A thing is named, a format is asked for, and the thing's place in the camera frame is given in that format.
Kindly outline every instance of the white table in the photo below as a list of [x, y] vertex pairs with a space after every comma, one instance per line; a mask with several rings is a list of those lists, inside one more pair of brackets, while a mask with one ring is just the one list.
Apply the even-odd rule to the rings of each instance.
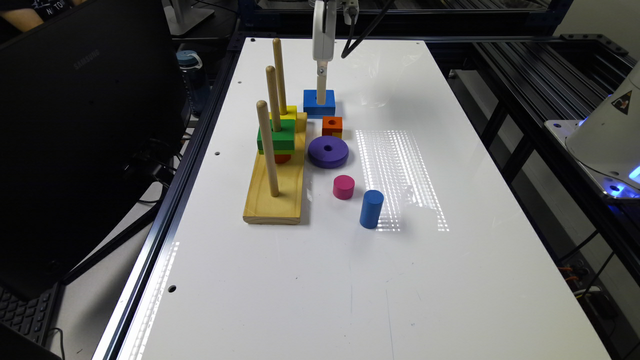
[[[310, 40], [282, 46], [302, 111]], [[349, 160], [307, 162], [302, 223], [269, 226], [242, 212], [273, 55], [270, 39], [245, 43], [120, 358], [609, 359], [425, 44], [365, 41], [346, 60], [343, 46], [328, 88]], [[320, 131], [311, 119], [307, 143]], [[331, 193], [341, 174], [348, 201]], [[386, 196], [377, 230], [358, 222], [370, 188]]]

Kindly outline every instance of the purple disk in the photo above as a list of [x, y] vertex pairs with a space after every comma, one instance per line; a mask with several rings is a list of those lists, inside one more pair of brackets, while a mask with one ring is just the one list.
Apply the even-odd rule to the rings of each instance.
[[309, 144], [307, 155], [315, 166], [333, 169], [347, 162], [349, 147], [335, 136], [321, 136]]

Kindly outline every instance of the colorful block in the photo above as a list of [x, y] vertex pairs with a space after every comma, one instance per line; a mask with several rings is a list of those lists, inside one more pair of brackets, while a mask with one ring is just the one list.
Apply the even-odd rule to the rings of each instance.
[[367, 229], [375, 229], [378, 226], [384, 195], [378, 190], [369, 190], [364, 193], [362, 199], [362, 211], [360, 212], [360, 225]]
[[[271, 129], [273, 130], [273, 121], [270, 122]], [[272, 131], [273, 137], [273, 149], [274, 150], [295, 150], [295, 134], [296, 134], [296, 121], [290, 119], [280, 120], [281, 130], [278, 132]], [[258, 150], [262, 151], [262, 134], [258, 129]]]
[[348, 200], [353, 196], [355, 180], [348, 175], [340, 175], [333, 179], [333, 195], [340, 200]]
[[[282, 115], [280, 114], [280, 119], [290, 119], [290, 120], [295, 120], [296, 119], [296, 115], [298, 114], [298, 107], [297, 106], [287, 106], [287, 115]], [[273, 119], [273, 117], [271, 116], [271, 113], [269, 113], [269, 119]]]
[[319, 168], [334, 169], [349, 158], [347, 143], [333, 136], [320, 136], [309, 144], [307, 159]]
[[336, 114], [336, 98], [333, 90], [327, 90], [327, 101], [318, 105], [316, 90], [304, 91], [304, 112], [308, 116], [334, 116]]
[[334, 136], [334, 133], [342, 135], [342, 118], [339, 116], [322, 117], [322, 136]]

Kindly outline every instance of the blue cylinder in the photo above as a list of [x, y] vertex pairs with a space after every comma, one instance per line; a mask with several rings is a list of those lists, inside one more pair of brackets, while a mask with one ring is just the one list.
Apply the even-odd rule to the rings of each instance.
[[360, 225], [367, 229], [375, 229], [378, 226], [383, 202], [384, 195], [378, 190], [369, 190], [364, 193], [362, 212], [360, 212]]
[[198, 117], [204, 110], [211, 88], [204, 70], [202, 60], [195, 51], [178, 51], [178, 64], [182, 70], [182, 78], [187, 88], [191, 113]]

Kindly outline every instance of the pink cylinder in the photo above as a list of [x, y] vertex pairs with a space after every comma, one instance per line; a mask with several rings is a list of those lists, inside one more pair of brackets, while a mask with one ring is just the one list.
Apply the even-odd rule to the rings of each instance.
[[333, 180], [333, 195], [340, 200], [351, 199], [356, 182], [351, 176], [340, 175]]

